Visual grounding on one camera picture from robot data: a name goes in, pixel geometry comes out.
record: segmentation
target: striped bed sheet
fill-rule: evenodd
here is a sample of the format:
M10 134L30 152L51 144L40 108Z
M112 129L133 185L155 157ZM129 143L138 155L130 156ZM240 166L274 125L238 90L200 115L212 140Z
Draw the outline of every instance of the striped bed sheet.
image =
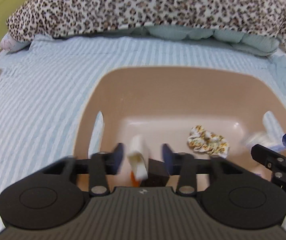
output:
M10 184L67 155L83 108L108 71L129 65L183 65L225 69L264 81L286 107L265 57L218 41L163 41L134 37L37 36L29 49L0 53L0 193ZM274 118L269 129L280 134ZM98 141L99 132L93 141ZM91 143L89 153L98 143Z

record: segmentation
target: orange object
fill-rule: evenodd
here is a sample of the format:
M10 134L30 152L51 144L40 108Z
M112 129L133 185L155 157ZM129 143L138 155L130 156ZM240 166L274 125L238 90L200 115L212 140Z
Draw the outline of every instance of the orange object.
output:
M140 182L135 180L135 178L134 178L133 171L131 171L131 182L132 182L132 186L133 187L139 187L140 186Z

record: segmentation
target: pillow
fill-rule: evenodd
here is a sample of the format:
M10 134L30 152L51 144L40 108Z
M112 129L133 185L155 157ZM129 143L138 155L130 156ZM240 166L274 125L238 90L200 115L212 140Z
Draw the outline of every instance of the pillow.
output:
M6 22L16 41L152 25L238 31L276 38L286 49L283 0L27 0ZM216 33L219 39L222 33Z

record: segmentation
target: leopard print pillow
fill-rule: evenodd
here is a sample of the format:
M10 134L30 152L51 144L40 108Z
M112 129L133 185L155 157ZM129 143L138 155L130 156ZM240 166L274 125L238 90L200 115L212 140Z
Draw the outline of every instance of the leopard print pillow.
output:
M6 22L17 41L150 25L228 29L278 37L286 48L283 0L27 0Z

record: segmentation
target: leopard print blanket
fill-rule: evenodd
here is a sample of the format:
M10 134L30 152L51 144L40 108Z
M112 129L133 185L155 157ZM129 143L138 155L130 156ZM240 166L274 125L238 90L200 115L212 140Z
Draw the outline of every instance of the leopard print blanket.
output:
M147 25L228 29L277 37L286 49L283 0L27 0L6 22L17 41Z

